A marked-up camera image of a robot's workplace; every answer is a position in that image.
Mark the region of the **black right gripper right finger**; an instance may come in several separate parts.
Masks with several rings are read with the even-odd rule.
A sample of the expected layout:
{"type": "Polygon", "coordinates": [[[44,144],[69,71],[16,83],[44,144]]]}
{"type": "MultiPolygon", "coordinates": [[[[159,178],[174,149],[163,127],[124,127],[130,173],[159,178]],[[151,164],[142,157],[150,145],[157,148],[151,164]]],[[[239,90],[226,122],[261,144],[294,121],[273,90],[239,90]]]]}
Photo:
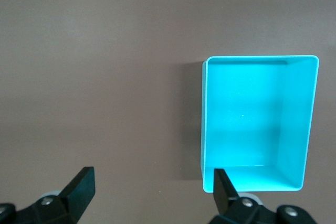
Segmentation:
{"type": "Polygon", "coordinates": [[[214,170],[213,197],[218,210],[210,223],[276,223],[276,213],[250,193],[238,193],[223,169],[214,170]]]}

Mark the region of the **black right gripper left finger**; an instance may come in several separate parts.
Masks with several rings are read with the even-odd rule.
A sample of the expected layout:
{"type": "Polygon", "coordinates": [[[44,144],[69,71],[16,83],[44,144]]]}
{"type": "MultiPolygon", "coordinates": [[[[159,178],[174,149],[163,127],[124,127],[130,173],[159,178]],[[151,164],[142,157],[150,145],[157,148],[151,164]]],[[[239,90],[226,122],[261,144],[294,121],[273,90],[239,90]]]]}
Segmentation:
{"type": "Polygon", "coordinates": [[[84,167],[58,195],[41,197],[15,215],[16,223],[78,223],[95,195],[93,167],[84,167]]]}

